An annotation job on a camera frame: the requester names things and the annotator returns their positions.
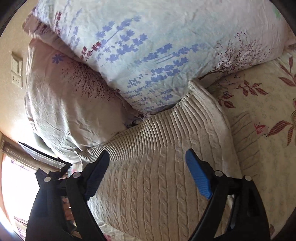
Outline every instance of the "pillowcase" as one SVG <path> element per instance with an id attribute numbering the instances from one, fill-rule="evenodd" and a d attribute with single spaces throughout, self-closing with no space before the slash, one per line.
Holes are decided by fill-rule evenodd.
<path id="1" fill-rule="evenodd" d="M 279 57 L 288 24 L 269 0 L 40 0 L 32 12 L 133 108 L 155 113 L 198 78 Z M 41 31 L 25 24 L 31 34 Z"/>
<path id="2" fill-rule="evenodd" d="M 72 163 L 75 149 L 108 141 L 135 117 L 99 73 L 37 39 L 29 45 L 25 107 L 34 131 Z"/>

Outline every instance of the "window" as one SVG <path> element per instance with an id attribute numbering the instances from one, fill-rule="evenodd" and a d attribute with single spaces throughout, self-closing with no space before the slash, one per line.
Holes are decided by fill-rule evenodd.
<path id="1" fill-rule="evenodd" d="M 2 193 L 4 205 L 14 230 L 25 240 L 30 212 L 39 190 L 36 170 L 4 155 L 2 163 Z"/>

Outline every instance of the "metal rivet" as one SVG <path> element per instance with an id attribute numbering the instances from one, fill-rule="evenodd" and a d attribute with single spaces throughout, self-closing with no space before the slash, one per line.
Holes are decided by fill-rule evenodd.
<path id="1" fill-rule="evenodd" d="M 252 178 L 248 175 L 244 176 L 244 178 L 247 180 L 247 181 L 252 181 Z"/>
<path id="2" fill-rule="evenodd" d="M 215 171 L 215 175 L 217 177 L 222 177 L 223 176 L 223 172 L 221 172 L 221 171 Z"/>
<path id="3" fill-rule="evenodd" d="M 50 180 L 51 180 L 50 177 L 46 177 L 46 178 L 44 178 L 44 181 L 45 181 L 46 183 L 48 183 Z"/>
<path id="4" fill-rule="evenodd" d="M 73 173 L 72 176 L 73 176 L 74 178 L 78 178 L 78 177 L 81 176 L 81 173 L 80 173 L 80 172 L 75 172 L 75 173 Z"/>

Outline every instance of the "cable knit blanket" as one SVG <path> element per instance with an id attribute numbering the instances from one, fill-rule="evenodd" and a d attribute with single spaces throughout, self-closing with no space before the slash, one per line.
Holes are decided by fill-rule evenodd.
<path id="1" fill-rule="evenodd" d="M 172 109 L 79 153 L 84 163 L 94 162 L 102 150 L 110 153 L 110 166 L 89 201 L 95 217 L 141 240 L 185 241 L 207 206 L 185 152 L 193 148 L 213 169 L 241 178 L 226 116 L 205 89 L 193 82 L 189 88 Z M 229 211 L 226 207 L 217 235 Z"/>

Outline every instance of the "beige wall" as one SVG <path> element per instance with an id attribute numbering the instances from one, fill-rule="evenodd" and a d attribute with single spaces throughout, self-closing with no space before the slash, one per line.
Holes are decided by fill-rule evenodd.
<path id="1" fill-rule="evenodd" d="M 30 37 L 22 23 L 37 4 L 28 0 L 14 15 L 0 37 L 0 131 L 14 140 L 32 144 L 33 136 L 24 108 L 25 68 Z M 11 82 L 11 53 L 23 58 L 23 89 Z"/>

